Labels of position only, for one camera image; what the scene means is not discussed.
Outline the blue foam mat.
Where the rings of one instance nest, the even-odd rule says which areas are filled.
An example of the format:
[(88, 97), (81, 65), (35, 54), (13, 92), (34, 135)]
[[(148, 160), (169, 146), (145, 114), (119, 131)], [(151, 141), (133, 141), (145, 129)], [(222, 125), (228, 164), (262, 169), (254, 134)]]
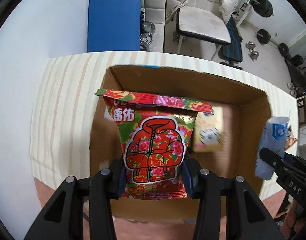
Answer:
[(139, 51), (141, 0), (89, 0), (87, 51)]

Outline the blue tissue pack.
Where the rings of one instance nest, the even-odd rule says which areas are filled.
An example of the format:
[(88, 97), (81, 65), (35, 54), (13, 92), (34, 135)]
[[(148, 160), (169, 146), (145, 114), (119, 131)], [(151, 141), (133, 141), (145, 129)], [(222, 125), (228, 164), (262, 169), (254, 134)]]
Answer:
[(263, 180), (270, 180), (274, 173), (274, 168), (260, 158), (260, 150), (268, 148), (277, 153), (280, 157), (284, 157), (284, 148), (288, 135), (288, 125), (290, 118), (285, 116), (274, 116), (267, 120), (257, 151), (257, 159), (255, 165), (255, 176)]

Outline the red floral wipes pack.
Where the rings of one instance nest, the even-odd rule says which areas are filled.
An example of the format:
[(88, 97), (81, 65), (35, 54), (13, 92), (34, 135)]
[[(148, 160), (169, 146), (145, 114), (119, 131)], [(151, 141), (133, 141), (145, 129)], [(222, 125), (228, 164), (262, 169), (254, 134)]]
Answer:
[(141, 200), (187, 197), (181, 165), (199, 112), (212, 114), (210, 104), (195, 99), (99, 89), (117, 124), (124, 175), (120, 194)]

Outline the floor barbell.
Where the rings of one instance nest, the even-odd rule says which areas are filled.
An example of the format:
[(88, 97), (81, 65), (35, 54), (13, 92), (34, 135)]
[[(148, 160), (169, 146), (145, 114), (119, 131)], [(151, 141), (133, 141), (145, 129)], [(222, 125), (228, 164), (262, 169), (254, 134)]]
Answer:
[(272, 44), (275, 45), (284, 58), (290, 58), (290, 51), (289, 47), (285, 43), (278, 44), (275, 42), (271, 35), (265, 30), (265, 29), (259, 29), (256, 33), (257, 40), (260, 44), (266, 45), (266, 44)]

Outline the white cushioned chair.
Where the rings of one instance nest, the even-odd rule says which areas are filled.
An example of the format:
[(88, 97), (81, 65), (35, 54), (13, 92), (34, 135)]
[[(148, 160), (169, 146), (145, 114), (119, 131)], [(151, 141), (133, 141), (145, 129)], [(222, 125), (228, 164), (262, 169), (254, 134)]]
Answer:
[(178, 9), (173, 17), (176, 17), (173, 38), (178, 42), (177, 54), (181, 51), (184, 37), (216, 44), (218, 46), (216, 52), (231, 43), (227, 23), (211, 11), (184, 6)]

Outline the striped cream tablecloth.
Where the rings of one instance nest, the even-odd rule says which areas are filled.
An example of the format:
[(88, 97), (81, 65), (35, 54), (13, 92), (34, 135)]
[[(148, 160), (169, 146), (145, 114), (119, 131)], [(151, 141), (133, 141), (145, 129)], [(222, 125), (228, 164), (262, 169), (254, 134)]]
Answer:
[[(271, 117), (290, 118), (298, 134), (297, 101), (248, 72), (194, 57), (143, 51), (107, 51), (49, 59), (35, 100), (30, 156), (34, 177), (57, 189), (67, 176), (92, 176), (90, 135), (105, 71), (111, 66), (172, 67), (215, 74), (266, 93)], [(280, 191), (276, 176), (263, 180), (260, 199)]]

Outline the yellow tissue pack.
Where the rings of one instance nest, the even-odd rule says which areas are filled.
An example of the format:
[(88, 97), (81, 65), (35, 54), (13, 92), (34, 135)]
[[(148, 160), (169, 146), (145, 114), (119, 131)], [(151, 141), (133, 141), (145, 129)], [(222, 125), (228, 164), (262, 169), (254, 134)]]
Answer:
[(192, 149), (196, 153), (222, 150), (222, 134), (224, 132), (223, 108), (213, 107), (213, 113), (199, 112), (193, 129)]

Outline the loaded barbell on rack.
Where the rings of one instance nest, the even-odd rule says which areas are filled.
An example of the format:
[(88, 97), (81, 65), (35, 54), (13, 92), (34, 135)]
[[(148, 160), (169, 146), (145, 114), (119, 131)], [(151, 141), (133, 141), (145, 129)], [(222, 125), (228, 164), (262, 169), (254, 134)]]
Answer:
[(258, 15), (269, 18), (273, 15), (273, 6), (269, 0), (247, 0), (244, 5), (252, 8)]

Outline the black blue weight bench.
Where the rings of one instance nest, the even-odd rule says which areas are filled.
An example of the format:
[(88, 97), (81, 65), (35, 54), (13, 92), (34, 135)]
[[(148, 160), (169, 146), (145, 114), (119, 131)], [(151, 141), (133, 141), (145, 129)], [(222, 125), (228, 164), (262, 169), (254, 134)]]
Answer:
[(227, 22), (226, 27), (231, 37), (231, 43), (221, 47), (219, 57), (222, 61), (220, 63), (225, 66), (243, 70), (243, 68), (239, 66), (239, 63), (243, 61), (241, 48), (242, 37), (239, 34), (235, 20), (232, 16)]

